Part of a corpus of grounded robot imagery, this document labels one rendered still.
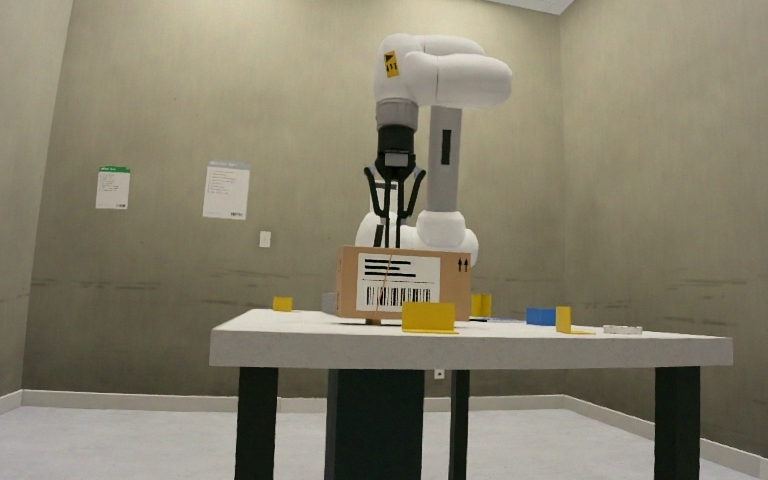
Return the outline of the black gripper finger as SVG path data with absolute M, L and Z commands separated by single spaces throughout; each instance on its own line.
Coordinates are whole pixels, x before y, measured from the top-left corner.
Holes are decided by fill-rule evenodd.
M 380 223 L 382 225 L 385 225 L 385 247 L 384 248 L 389 248 L 389 226 L 390 226 L 389 210 L 390 210 L 392 166 L 386 166 L 383 210 L 381 210 L 379 206 L 378 195 L 377 195 L 377 190 L 375 185 L 374 176 L 375 176 L 376 169 L 377 168 L 375 167 L 375 165 L 372 165 L 370 167 L 365 167 L 364 175 L 366 176 L 369 182 L 374 214 L 376 216 L 379 216 Z
M 400 228 L 401 226 L 406 224 L 406 218 L 411 217 L 417 194 L 419 191 L 420 183 L 424 179 L 426 175 L 425 170 L 421 170 L 417 166 L 415 167 L 414 171 L 414 178 L 415 182 L 413 185 L 410 201 L 408 204 L 408 208 L 406 211 L 404 211 L 404 172 L 405 172 L 405 166 L 399 166 L 398 167 L 398 194 L 397 194 L 397 219 L 396 219 L 396 242 L 395 242 L 395 248 L 400 249 Z

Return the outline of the blue rectangular block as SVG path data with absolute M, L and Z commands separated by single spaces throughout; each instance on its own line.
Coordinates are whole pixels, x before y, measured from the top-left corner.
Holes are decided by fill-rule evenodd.
M 526 324 L 556 326 L 556 309 L 526 308 Z

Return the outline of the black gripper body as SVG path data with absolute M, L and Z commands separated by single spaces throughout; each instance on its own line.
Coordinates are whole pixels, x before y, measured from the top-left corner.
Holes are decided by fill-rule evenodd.
M 378 130 L 377 158 L 374 162 L 376 170 L 385 180 L 385 150 L 404 150 L 414 154 L 414 131 L 402 126 L 388 126 Z M 398 167 L 392 166 L 391 182 L 398 182 Z M 405 166 L 404 181 L 416 167 L 414 160 L 408 160 Z

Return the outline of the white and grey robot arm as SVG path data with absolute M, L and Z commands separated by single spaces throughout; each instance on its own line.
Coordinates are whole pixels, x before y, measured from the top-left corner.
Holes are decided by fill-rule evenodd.
M 401 226 L 400 249 L 471 253 L 471 267 L 478 241 L 456 212 L 462 109 L 501 105 L 512 86 L 508 65 L 483 56 L 466 38 L 398 33 L 381 42 L 373 76 L 377 132 L 402 126 L 415 134 L 418 107 L 431 105 L 426 210 L 416 227 Z M 355 246 L 385 247 L 385 225 L 374 212 L 362 221 Z

